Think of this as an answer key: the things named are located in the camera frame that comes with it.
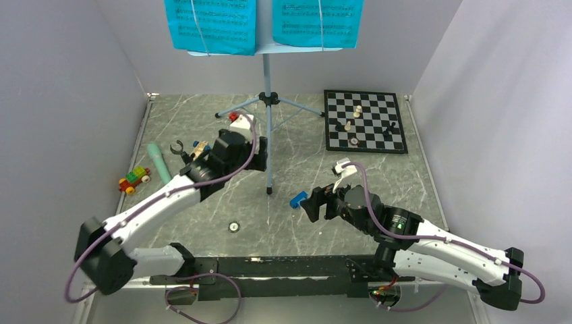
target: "chessboard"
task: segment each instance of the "chessboard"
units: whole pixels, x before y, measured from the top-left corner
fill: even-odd
[[[324,105],[326,150],[407,153],[395,93],[325,90]]]

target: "sheet music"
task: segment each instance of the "sheet music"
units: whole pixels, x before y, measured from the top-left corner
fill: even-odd
[[[274,0],[274,40],[293,46],[355,47],[363,0]]]
[[[256,0],[165,0],[165,9],[176,49],[254,54]]]

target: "robotic arm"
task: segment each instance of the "robotic arm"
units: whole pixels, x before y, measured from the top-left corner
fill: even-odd
[[[517,309],[521,298],[520,272],[510,265],[522,268],[521,250],[480,246],[447,233],[411,211],[384,205],[376,194],[348,184],[357,172],[349,159],[337,162],[333,173],[338,181],[313,189],[310,198],[299,203],[310,221],[318,221],[320,206],[326,205],[325,219],[340,217],[372,236],[378,243],[374,268],[379,277],[439,281],[479,294],[491,306]]]
[[[104,295],[138,277],[194,274],[194,257],[181,244],[137,247],[150,232],[223,188],[242,169],[266,170],[266,143],[265,137],[256,137],[254,118],[239,116],[228,130],[219,130],[212,150],[194,160],[181,154],[185,166],[159,191],[103,222],[93,217],[83,223],[74,260]]]

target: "marble floor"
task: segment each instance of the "marble floor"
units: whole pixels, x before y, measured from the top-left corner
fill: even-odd
[[[281,95],[287,99],[323,111],[323,94]],[[171,174],[183,162],[171,154],[170,144],[181,140],[192,150],[195,140],[213,142],[218,130],[227,128],[229,120],[215,119],[215,113],[251,98],[249,95],[159,95],[150,110],[136,156],[136,165],[151,169],[151,181],[127,196],[126,210],[163,186],[149,159],[146,146],[155,142],[161,148]],[[415,134],[411,115],[403,96],[398,96],[409,153],[384,155],[372,153],[331,152],[325,150],[324,120],[301,112],[273,132],[273,194],[266,195],[266,176],[262,172],[244,171],[231,179],[224,189],[172,220],[150,235],[142,247],[162,247],[180,242],[195,256],[244,257],[287,255],[370,254],[377,244],[342,219],[310,223],[302,210],[293,210],[289,201],[305,190],[335,181],[331,167],[349,157],[366,166],[370,191],[387,205],[408,209],[444,228],[429,173]],[[265,116],[261,102],[249,106]],[[277,124],[295,113],[297,108],[281,103],[273,108]],[[266,136],[266,125],[257,121],[257,132]],[[240,224],[237,233],[228,225]]]

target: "music stand tripod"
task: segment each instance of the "music stand tripod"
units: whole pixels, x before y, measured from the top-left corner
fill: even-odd
[[[271,92],[271,90],[270,90],[270,56],[269,55],[270,54],[262,54],[262,64],[264,65],[264,92],[261,92],[257,98],[249,99],[249,100],[241,103],[240,105],[236,105],[236,106],[229,108],[227,110],[220,111],[220,112],[216,113],[214,116],[216,118],[220,118],[220,117],[222,117],[222,115],[224,115],[226,113],[230,113],[231,111],[235,111],[237,109],[244,109],[248,113],[251,113],[252,115],[254,115],[255,117],[257,117],[258,119],[260,119],[263,122],[264,120],[261,117],[259,117],[255,113],[252,113],[251,111],[247,110],[245,107],[252,104],[252,103],[256,103],[258,101],[264,102],[264,104],[266,105],[266,137],[268,138],[268,146],[266,147],[266,150],[268,151],[268,159],[266,160],[266,193],[272,194],[272,137],[271,137],[272,131],[276,130],[278,127],[282,126],[282,124],[289,121],[292,117],[296,116],[302,110],[309,111],[310,113],[315,113],[316,115],[319,115],[320,117],[324,117],[326,114],[322,111],[318,111],[318,110],[309,108],[305,105],[301,105],[299,103],[296,103],[295,101],[292,101],[292,100],[289,100],[286,98],[282,98],[282,97],[278,97],[278,94],[276,92]],[[284,102],[284,103],[287,103],[288,105],[293,105],[294,107],[298,107],[299,110],[296,111],[291,116],[289,116],[288,118],[284,119],[278,125],[272,125],[272,106],[278,105],[280,102]]]

